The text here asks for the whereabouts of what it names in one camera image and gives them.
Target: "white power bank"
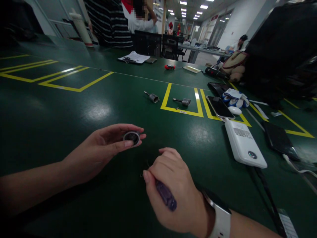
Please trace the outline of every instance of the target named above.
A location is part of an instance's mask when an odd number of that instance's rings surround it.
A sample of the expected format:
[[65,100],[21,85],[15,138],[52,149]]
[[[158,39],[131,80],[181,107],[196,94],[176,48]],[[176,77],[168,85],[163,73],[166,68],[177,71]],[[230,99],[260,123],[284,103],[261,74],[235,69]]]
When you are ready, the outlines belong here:
[[236,161],[261,169],[267,168],[266,161],[245,124],[226,120],[225,127]]

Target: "black phone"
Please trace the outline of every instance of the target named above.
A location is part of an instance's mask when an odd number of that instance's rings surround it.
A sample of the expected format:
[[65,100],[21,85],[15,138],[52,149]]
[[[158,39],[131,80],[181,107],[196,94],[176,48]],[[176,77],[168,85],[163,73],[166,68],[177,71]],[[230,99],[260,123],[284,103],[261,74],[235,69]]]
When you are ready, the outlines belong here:
[[220,97],[206,96],[206,98],[217,117],[235,119],[234,115],[229,111],[228,107]]
[[150,64],[153,64],[154,62],[156,62],[157,61],[157,59],[156,58],[148,58],[145,62],[146,63],[150,63]]
[[263,121],[262,124],[272,149],[286,154],[291,160],[300,161],[292,142],[283,128],[266,121]]

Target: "green workbench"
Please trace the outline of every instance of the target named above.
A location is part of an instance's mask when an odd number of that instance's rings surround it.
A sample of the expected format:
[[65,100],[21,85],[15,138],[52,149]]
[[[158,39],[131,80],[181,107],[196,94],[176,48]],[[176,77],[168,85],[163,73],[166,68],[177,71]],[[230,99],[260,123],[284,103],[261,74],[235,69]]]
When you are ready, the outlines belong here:
[[[162,58],[143,65],[117,60],[128,53],[43,36],[0,51],[0,175],[61,161],[91,132],[111,124],[135,124],[147,134],[142,146],[117,155],[90,182],[17,216],[17,227],[44,237],[191,236],[159,224],[140,177],[146,161],[152,163],[158,149],[168,146],[179,151],[196,182],[215,192],[231,209],[276,231],[268,212],[270,203],[254,169],[234,160],[223,122],[206,107],[204,96],[213,96],[207,83],[223,81],[180,68],[164,69],[165,64],[203,70],[205,66]],[[158,95],[160,102],[153,104],[144,91]],[[186,109],[172,98],[188,98],[192,103]],[[287,102],[283,105],[307,134],[289,120],[285,122],[284,116],[274,123],[302,132],[303,136],[289,136],[300,156],[314,158],[317,117],[310,118],[312,114]],[[249,110],[261,121],[255,110]],[[305,118],[299,113],[306,113]],[[262,129],[245,109],[243,115],[237,120],[250,126],[266,159],[268,168],[263,173],[276,206],[287,212],[300,238],[316,237],[316,194],[268,148]]]

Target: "black and white striped shirt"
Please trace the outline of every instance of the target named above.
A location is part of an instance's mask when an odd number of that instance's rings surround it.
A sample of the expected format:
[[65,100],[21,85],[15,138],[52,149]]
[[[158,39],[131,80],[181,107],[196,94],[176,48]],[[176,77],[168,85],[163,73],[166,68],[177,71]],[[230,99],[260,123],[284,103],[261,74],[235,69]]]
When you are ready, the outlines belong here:
[[84,0],[99,44],[113,48],[133,46],[120,0]]

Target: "smartwatch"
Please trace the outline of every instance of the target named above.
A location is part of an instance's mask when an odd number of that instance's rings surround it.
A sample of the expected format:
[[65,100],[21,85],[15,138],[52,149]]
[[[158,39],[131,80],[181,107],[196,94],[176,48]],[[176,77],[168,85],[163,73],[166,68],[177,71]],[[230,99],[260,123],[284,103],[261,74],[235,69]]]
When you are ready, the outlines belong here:
[[229,238],[231,211],[226,204],[220,200],[213,192],[206,189],[201,190],[207,203],[215,209],[215,225],[208,238]]

